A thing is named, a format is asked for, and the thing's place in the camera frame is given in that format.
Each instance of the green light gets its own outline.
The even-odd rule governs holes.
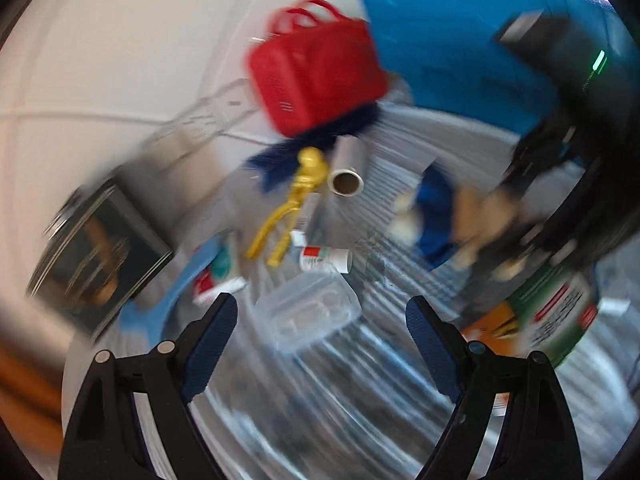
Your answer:
[[[598,67],[600,66],[600,63],[602,63],[602,60],[604,59],[604,50],[601,50],[600,53],[598,54],[598,58],[596,59],[596,62],[593,64],[593,71],[595,72]]]
[[[602,69],[604,68],[604,66],[607,64],[607,59],[609,59],[608,57],[606,57],[604,59],[604,61],[602,62],[602,64],[600,65],[600,68],[598,69],[598,75],[600,75],[600,72],[602,72]]]

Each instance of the electrical outlet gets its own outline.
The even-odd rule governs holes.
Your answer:
[[[178,133],[191,149],[198,148],[223,130],[218,116],[213,100],[202,99],[193,110],[178,119]]]
[[[220,110],[228,128],[256,111],[251,87],[246,79],[231,83],[214,95],[216,107]]]

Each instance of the red bag handle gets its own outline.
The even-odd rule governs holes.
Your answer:
[[[341,13],[338,9],[332,6],[332,4],[326,2],[325,0],[300,0],[299,2],[294,4],[294,7],[302,8],[306,4],[314,4],[319,7],[323,7],[324,9],[328,10],[336,20],[348,20],[348,18],[343,13]]]
[[[303,25],[300,25],[300,22],[296,19],[297,16],[304,16],[305,18],[308,18],[312,22],[314,22],[314,25],[320,25],[320,20],[318,20],[318,17],[314,16],[308,10],[300,9],[297,7],[289,7],[288,9],[282,9],[276,12],[274,17],[271,19],[271,23],[267,28],[268,33],[273,34],[274,36],[282,34],[282,31],[280,30],[280,25],[282,25],[283,18],[286,18],[286,17],[292,19],[293,30],[303,27]]]

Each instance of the clear plastic container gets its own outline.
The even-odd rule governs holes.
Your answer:
[[[325,267],[299,274],[250,309],[258,334],[269,346],[293,353],[360,316],[356,293],[335,269]]]

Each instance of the blue cloth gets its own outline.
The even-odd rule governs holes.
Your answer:
[[[359,136],[365,128],[378,120],[379,113],[376,103],[362,105],[336,120],[315,126],[263,150],[244,165],[262,172],[262,191],[268,193],[296,173],[299,166],[298,152],[302,148],[312,146],[327,152],[332,149],[339,136]]]
[[[622,21],[594,0],[363,0],[381,65],[399,73],[415,104],[525,135],[558,104],[551,81],[492,37],[526,11],[569,16],[629,70],[640,56]]]
[[[438,267],[454,252],[454,245],[450,242],[453,188],[435,164],[422,174],[415,205],[423,221],[418,248],[433,268]]]

